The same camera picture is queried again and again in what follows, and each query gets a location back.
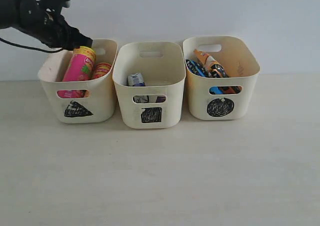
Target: pink can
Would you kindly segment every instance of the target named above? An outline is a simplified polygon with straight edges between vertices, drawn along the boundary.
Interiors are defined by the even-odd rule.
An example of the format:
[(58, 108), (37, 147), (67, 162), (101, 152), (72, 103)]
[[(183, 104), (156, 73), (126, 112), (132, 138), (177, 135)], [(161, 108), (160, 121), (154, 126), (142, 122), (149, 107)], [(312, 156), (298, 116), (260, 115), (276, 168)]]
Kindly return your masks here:
[[(62, 82), (90, 80), (95, 61), (96, 53), (92, 48), (85, 46), (75, 48)], [(85, 90), (58, 91), (58, 96), (63, 99), (83, 98), (84, 94)]]

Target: white plastic basket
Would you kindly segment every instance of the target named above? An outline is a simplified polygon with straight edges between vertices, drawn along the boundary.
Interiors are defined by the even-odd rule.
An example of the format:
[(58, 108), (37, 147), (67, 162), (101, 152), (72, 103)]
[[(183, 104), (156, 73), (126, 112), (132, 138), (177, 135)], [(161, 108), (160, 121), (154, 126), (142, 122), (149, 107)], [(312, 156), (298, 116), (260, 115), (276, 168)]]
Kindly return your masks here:
[[(255, 88), (260, 66), (243, 41), (230, 36), (191, 37), (183, 42), (184, 58), (196, 61), (195, 49), (219, 45), (208, 52), (225, 69), (229, 78), (206, 78), (187, 69), (187, 95), (190, 113), (201, 120), (234, 120), (244, 116)], [(213, 86), (241, 86), (238, 94), (210, 94)]]
[[(92, 48), (96, 51), (96, 63), (114, 65), (118, 51), (115, 41), (96, 39)], [(117, 97), (112, 81), (112, 70), (106, 75), (88, 81), (61, 82), (67, 70), (72, 52), (63, 50), (50, 54), (38, 72), (43, 89), (57, 118), (67, 124), (97, 123), (110, 118), (116, 107)], [(60, 98), (60, 90), (88, 90), (89, 97)]]
[[(128, 75), (135, 73), (142, 74), (146, 86), (128, 86)], [(185, 78), (184, 56), (178, 44), (134, 42), (123, 46), (114, 65), (113, 81), (124, 123), (134, 129), (176, 125), (181, 118)], [(163, 95), (166, 100), (135, 103), (133, 99), (155, 95)]]

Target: white wall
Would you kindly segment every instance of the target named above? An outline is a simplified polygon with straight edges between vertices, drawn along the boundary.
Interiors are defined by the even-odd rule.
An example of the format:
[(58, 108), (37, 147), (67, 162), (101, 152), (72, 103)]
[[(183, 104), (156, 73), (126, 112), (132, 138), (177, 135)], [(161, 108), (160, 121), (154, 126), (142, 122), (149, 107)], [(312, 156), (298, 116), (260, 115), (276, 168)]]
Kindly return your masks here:
[[(319, 0), (72, 0), (67, 22), (92, 38), (181, 42), (191, 36), (242, 38), (262, 73), (320, 72)], [(43, 47), (14, 30), (0, 37)], [(35, 80), (47, 55), (0, 43), (0, 80)]]

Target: white table surface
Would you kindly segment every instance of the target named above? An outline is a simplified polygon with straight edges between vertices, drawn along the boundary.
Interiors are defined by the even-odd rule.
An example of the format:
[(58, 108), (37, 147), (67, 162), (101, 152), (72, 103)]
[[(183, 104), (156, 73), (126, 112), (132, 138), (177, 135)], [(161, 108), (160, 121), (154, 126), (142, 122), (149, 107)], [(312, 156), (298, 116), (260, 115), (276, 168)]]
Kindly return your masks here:
[(320, 74), (261, 75), (248, 113), (63, 124), (37, 81), (0, 82), (2, 226), (318, 226)]

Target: robotic arm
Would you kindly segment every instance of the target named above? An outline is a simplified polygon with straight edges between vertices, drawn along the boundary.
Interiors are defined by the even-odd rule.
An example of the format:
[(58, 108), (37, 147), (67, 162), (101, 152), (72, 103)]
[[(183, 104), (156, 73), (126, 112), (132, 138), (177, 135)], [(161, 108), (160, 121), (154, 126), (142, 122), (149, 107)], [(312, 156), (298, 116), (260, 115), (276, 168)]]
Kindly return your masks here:
[[(60, 14), (70, 0), (0, 0), (0, 29), (15, 28), (50, 48), (72, 51), (80, 46), (92, 46), (92, 39), (71, 27)], [(21, 45), (1, 41), (14, 46)]]

